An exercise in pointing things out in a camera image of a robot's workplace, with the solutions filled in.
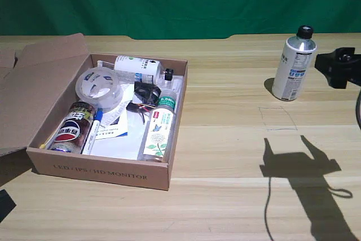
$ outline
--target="green label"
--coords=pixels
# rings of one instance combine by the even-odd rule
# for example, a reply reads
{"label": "green label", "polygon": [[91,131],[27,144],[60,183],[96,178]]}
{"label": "green label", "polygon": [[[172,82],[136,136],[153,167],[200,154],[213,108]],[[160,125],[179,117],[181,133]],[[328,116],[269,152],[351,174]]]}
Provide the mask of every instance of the green label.
{"label": "green label", "polygon": [[166,106],[169,106],[172,109],[174,109],[175,108],[175,100],[172,97],[164,96],[159,99],[158,106],[160,106],[160,105],[166,105]]}

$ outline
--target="green backdrop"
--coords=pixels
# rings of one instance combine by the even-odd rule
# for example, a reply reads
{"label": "green backdrop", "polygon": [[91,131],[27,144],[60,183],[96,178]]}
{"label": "green backdrop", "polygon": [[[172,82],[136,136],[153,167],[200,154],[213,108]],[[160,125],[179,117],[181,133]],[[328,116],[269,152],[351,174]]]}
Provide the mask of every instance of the green backdrop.
{"label": "green backdrop", "polygon": [[301,24],[361,32],[361,0],[0,0],[0,35],[226,38]]}

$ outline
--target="table surface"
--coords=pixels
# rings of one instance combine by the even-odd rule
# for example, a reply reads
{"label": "table surface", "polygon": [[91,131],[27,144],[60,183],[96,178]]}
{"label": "table surface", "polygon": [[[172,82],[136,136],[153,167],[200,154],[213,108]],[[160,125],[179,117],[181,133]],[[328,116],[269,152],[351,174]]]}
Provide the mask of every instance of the table surface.
{"label": "table surface", "polygon": [[[312,64],[302,95],[277,100],[267,89],[289,36],[86,37],[91,52],[189,60],[170,189],[37,175],[18,152],[0,159],[0,186],[17,204],[0,240],[361,238],[359,87],[335,90]],[[0,49],[47,38],[2,36]],[[314,40],[318,53],[361,52],[361,33]]]}

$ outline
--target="open cardboard box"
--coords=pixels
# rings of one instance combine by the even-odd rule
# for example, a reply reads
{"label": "open cardboard box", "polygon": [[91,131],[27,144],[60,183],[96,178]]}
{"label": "open cardboard box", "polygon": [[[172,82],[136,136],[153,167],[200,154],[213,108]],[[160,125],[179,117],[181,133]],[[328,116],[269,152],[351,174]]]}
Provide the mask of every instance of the open cardboard box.
{"label": "open cardboard box", "polygon": [[184,76],[172,144],[166,163],[114,159],[39,149],[78,100],[75,83],[98,60],[116,55],[89,54],[82,34],[26,46],[14,66],[14,52],[0,54],[0,156],[27,148],[40,174],[167,190],[187,84],[187,61],[156,59]]}

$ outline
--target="marker pen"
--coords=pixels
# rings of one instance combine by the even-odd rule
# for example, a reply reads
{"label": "marker pen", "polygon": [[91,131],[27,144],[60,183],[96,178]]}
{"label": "marker pen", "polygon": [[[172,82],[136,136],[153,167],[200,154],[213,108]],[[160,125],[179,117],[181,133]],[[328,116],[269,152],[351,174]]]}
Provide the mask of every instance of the marker pen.
{"label": "marker pen", "polygon": [[88,139],[85,142],[84,149],[82,152],[83,155],[89,155],[91,153],[91,149],[93,148],[96,133],[98,132],[100,121],[102,120],[102,117],[103,117],[103,111],[98,110],[95,114],[93,125],[91,126],[91,129],[90,129],[90,132],[88,135]]}

